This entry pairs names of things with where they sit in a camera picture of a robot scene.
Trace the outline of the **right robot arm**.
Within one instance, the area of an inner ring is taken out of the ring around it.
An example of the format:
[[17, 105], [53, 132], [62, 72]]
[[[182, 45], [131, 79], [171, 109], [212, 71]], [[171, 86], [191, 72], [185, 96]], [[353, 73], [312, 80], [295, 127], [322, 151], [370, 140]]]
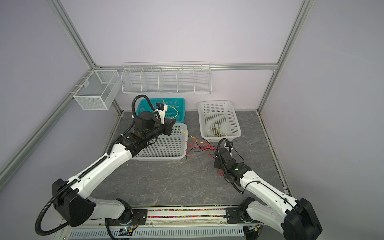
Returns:
[[263, 180], [244, 162], [232, 156], [232, 142], [223, 138], [215, 152], [215, 168], [222, 170], [227, 183], [237, 192], [250, 192], [239, 209], [247, 222], [258, 221], [281, 233], [286, 240], [316, 240], [323, 232], [313, 205], [305, 198], [296, 199]]

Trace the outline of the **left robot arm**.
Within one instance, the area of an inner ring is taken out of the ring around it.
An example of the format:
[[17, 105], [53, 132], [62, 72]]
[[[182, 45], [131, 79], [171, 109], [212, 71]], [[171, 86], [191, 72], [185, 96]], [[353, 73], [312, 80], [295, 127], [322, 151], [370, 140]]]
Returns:
[[[133, 221], [132, 207], [126, 201], [95, 199], [91, 194], [119, 166], [152, 145], [153, 140], [161, 135], [171, 135], [176, 120], [165, 117], [168, 105], [150, 104], [151, 111], [137, 114], [135, 105], [140, 98], [150, 103], [146, 95], [134, 98], [133, 122], [109, 145], [98, 160], [68, 180], [58, 179], [53, 183], [53, 196], [45, 204], [35, 223], [35, 232], [39, 236], [51, 235], [66, 226], [78, 227], [88, 220], [104, 219], [107, 224], [116, 221], [119, 225], [129, 225]], [[54, 207], [66, 222], [45, 231], [42, 229], [42, 221], [50, 207]]]

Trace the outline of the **white plastic basket near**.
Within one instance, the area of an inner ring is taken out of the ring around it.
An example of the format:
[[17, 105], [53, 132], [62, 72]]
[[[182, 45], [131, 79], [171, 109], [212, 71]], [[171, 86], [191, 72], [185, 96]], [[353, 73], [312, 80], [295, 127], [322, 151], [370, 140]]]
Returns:
[[133, 160], [138, 161], [179, 161], [187, 154], [188, 127], [175, 124], [170, 136], [161, 135], [157, 141], [140, 151]]

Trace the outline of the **white plastic basket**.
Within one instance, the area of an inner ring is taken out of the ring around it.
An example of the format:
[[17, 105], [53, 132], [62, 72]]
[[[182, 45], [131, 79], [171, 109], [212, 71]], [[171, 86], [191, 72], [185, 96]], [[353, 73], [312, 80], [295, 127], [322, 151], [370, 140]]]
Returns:
[[188, 127], [175, 124], [170, 136], [161, 135], [157, 141], [140, 151], [133, 160], [138, 161], [179, 161], [187, 154]]
[[198, 104], [201, 136], [209, 142], [232, 141], [242, 135], [232, 102], [206, 101]]

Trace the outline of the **teal plastic basket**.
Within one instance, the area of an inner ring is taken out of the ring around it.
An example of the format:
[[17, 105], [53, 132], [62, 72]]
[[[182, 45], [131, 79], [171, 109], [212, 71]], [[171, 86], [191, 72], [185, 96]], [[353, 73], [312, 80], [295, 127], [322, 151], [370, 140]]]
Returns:
[[[166, 111], [165, 118], [175, 119], [177, 123], [183, 123], [185, 119], [185, 110], [186, 104], [184, 98], [159, 98], [159, 99], [150, 99], [151, 105], [156, 107], [156, 103], [164, 103], [168, 105], [168, 110]], [[136, 113], [137, 115], [141, 112], [153, 112], [150, 108], [150, 105], [145, 99], [141, 99]]]

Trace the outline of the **white plastic basket far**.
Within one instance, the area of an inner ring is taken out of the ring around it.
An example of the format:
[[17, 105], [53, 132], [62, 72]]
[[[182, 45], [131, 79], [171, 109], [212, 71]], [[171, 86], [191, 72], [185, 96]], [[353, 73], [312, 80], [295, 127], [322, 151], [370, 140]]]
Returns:
[[206, 101], [198, 104], [201, 136], [209, 142], [232, 141], [242, 135], [232, 102]]

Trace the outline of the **white mesh wall box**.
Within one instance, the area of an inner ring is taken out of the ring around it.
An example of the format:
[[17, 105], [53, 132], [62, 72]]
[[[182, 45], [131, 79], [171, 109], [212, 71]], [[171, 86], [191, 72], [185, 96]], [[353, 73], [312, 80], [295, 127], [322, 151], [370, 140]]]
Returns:
[[120, 89], [118, 71], [94, 70], [74, 93], [74, 98], [83, 110], [107, 111]]

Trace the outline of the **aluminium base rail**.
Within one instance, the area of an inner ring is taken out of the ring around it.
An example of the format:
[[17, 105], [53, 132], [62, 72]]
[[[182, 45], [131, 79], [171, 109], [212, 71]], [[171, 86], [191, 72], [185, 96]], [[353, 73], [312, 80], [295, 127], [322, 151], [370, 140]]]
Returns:
[[132, 220], [90, 220], [65, 227], [56, 240], [258, 240], [270, 228], [284, 240], [317, 240], [322, 232], [301, 205], [282, 213], [257, 201], [240, 206], [133, 208]]

